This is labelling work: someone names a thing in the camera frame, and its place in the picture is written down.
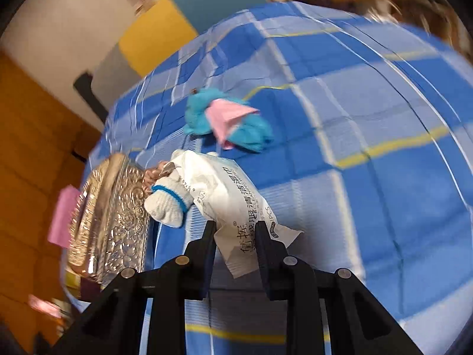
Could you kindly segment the person's right hand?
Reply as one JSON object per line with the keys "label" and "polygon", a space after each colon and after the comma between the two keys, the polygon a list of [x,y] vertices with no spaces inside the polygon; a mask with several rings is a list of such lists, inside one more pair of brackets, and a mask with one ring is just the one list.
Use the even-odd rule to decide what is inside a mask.
{"label": "person's right hand", "polygon": [[143,173],[142,189],[146,196],[154,191],[154,186],[165,186],[171,182],[169,175],[174,171],[173,162],[160,161],[157,166],[148,168]]}

